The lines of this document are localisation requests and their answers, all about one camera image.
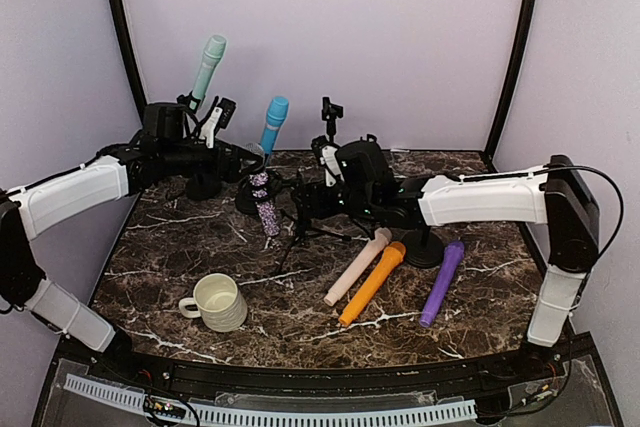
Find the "black tripod microphone stand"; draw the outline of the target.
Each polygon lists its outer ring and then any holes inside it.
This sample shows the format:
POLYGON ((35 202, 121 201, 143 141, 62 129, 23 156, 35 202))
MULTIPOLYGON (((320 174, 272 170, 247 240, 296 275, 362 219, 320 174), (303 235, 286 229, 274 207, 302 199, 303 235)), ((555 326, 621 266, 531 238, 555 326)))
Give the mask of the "black tripod microphone stand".
MULTIPOLYGON (((292 179, 284 179, 280 174, 275 173, 274 175, 269 174, 269 193, 273 198, 274 204, 277 196, 283 189, 290 190, 290 199, 292 200, 292 189, 294 184, 298 180, 304 180, 304 177, 301 171, 296 173, 296 176, 292 179)), ((280 275, 284 271, 285 262, 292 251, 292 249, 298 245, 303 244, 306 240, 316 239, 323 236, 328 236, 330 238, 338 239, 341 242, 350 242, 355 239, 352 235, 340 234, 336 232, 332 232, 326 229, 321 229, 315 227, 313 225, 314 220, 298 220, 297 213, 295 208, 295 214, 291 215, 287 213, 284 209, 280 210, 280 213, 277 214, 278 220, 280 218, 290 220, 292 222, 293 233, 291 234, 291 239, 288 241, 288 244, 284 248, 284 251, 280 257, 280 259, 276 263, 276 268, 274 270, 275 275, 280 275)))

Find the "black stand of blue microphone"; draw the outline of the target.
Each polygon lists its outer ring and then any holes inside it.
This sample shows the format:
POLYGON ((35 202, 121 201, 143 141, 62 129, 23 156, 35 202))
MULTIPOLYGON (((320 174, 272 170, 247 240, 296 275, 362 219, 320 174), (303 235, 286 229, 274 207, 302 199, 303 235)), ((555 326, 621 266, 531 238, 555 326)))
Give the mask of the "black stand of blue microphone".
POLYGON ((258 214, 253 188, 248 181, 238 186, 234 204, 236 209, 242 214, 250 216, 256 216, 258 214))

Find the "glitter purple silver microphone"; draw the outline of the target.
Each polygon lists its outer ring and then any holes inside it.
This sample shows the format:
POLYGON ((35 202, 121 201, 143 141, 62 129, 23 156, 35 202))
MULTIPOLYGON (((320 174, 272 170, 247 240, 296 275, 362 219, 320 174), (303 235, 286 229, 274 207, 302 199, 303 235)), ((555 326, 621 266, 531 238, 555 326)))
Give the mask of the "glitter purple silver microphone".
MULTIPOLYGON (((266 157, 259 162, 266 165, 266 157)), ((258 215, 265 235, 270 238, 278 236, 280 224, 273 198, 269 193, 269 174, 266 168, 262 173, 250 176, 249 183, 253 188, 258 215)))

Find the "black stand of green microphone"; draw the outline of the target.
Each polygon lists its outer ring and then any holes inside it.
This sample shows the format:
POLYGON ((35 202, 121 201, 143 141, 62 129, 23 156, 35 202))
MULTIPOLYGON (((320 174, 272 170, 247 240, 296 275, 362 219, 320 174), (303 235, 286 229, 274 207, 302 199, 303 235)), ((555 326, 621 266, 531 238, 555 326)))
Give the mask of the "black stand of green microphone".
MULTIPOLYGON (((193 92, 189 92, 187 95, 179 95, 176 100, 179 104, 187 106, 192 111, 191 117, 196 129, 199 121, 195 115, 204 99, 196 98, 193 92)), ((198 172, 188 179, 184 193, 190 200, 205 201, 218 196, 221 190, 222 182, 218 177, 207 172, 198 172)))

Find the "blue microphone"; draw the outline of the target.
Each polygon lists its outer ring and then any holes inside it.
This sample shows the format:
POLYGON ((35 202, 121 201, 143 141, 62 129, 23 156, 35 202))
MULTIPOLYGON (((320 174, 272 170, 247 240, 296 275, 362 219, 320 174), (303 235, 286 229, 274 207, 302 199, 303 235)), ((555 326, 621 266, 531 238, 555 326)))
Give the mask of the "blue microphone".
POLYGON ((288 110, 289 100, 282 96, 274 97, 269 104, 260 140, 260 146, 267 156, 273 152, 280 128, 287 118, 288 110))

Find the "beige pink microphone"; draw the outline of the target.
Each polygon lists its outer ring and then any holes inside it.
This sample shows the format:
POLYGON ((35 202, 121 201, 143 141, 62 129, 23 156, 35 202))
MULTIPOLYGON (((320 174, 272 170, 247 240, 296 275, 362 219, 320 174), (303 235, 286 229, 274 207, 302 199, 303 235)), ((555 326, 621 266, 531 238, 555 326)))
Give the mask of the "beige pink microphone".
POLYGON ((376 229, 374 238, 366 243, 346 270, 329 288, 323 299, 324 303, 328 306, 334 306, 342 299, 377 255, 391 242, 391 239, 392 232, 390 229, 376 229))

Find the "orange microphone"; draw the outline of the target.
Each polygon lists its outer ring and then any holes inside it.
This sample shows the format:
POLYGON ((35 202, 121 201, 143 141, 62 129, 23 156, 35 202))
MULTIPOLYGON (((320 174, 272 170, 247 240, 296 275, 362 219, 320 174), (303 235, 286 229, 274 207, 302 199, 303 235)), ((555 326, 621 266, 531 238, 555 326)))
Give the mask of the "orange microphone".
POLYGON ((362 313, 386 279, 403 262, 405 255, 406 246, 399 241, 392 242, 383 250, 380 261, 340 315, 342 327, 350 326, 362 313))

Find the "black stand of purple microphone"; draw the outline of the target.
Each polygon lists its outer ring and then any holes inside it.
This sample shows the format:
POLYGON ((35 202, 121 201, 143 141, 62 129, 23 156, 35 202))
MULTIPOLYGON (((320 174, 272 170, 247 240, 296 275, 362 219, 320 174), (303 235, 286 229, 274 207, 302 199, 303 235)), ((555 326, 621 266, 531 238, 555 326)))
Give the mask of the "black stand of purple microphone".
POLYGON ((444 243, 430 227, 407 232, 401 239, 406 248, 404 262, 419 269, 431 269, 444 258, 444 243))

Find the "mint green microphone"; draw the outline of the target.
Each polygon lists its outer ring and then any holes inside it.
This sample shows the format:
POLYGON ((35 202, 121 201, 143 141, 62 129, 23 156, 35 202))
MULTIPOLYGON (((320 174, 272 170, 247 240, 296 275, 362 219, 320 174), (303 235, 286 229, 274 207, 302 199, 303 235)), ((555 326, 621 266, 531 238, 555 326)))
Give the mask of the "mint green microphone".
POLYGON ((209 38, 202 53, 201 63, 191 91, 190 109, 196 111, 204 100, 213 74, 221 62, 227 45, 227 39, 215 34, 209 38))

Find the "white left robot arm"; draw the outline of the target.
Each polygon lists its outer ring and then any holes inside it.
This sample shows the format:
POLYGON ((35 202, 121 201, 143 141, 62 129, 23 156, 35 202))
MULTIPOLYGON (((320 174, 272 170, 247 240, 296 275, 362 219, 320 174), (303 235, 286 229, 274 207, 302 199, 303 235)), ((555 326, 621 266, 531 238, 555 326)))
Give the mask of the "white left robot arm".
POLYGON ((141 129, 127 143, 106 146, 89 161, 1 194, 1 297, 10 309, 27 310, 103 353, 101 364, 120 383, 141 374, 127 349, 126 333, 47 277, 31 241, 49 228, 110 201, 135 196, 174 176, 187 179, 192 198, 214 196, 221 183, 259 171, 260 146, 245 148, 217 139, 233 113, 233 101, 215 100, 204 119, 183 103, 145 107, 141 129))

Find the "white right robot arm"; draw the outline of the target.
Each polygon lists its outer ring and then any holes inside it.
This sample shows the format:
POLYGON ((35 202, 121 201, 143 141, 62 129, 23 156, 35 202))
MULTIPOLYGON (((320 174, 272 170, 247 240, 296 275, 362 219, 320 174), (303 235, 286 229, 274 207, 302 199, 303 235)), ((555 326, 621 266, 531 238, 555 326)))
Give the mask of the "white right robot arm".
POLYGON ((432 228, 454 223, 523 222, 546 225, 550 254, 529 322, 529 342, 510 360, 521 381, 534 379, 582 294, 591 270, 606 252, 599 243, 600 210, 581 174, 565 155, 542 166, 505 173, 440 174, 399 179, 369 136, 341 147, 323 136, 312 149, 325 177, 295 181, 298 221, 344 214, 405 230, 405 260, 417 268, 444 265, 445 247, 432 228))

